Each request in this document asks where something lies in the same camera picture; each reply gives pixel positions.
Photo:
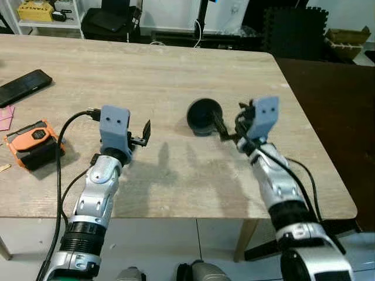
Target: yellow box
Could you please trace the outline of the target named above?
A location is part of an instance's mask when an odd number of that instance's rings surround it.
[[[30,0],[19,5],[17,12],[21,19],[51,22],[53,8],[47,2],[35,3]]]

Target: orange device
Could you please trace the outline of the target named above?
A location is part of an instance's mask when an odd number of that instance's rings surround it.
[[[57,139],[51,125],[44,119],[4,137],[18,165],[30,171],[55,160]]]

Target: black phone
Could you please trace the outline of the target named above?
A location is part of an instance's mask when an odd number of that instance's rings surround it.
[[[34,70],[0,87],[0,108],[31,95],[52,83],[52,78],[42,70]]]

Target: shelf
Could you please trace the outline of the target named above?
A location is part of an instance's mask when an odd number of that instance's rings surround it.
[[[81,29],[81,25],[77,20],[67,19],[65,22],[36,22],[34,20],[21,19],[18,22],[19,26],[29,28],[70,28],[70,29]]]

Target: white wall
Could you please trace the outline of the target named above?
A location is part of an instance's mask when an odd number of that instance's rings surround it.
[[[375,42],[375,0],[309,0],[329,12],[327,28],[362,30],[368,26],[370,42]]]
[[[101,0],[83,1],[86,9],[101,5]],[[248,2],[249,0],[209,2],[205,30],[236,30],[241,26]],[[136,0],[131,0],[131,5],[135,3]],[[199,4],[200,0],[144,0],[140,25],[143,28],[192,29],[198,16]]]

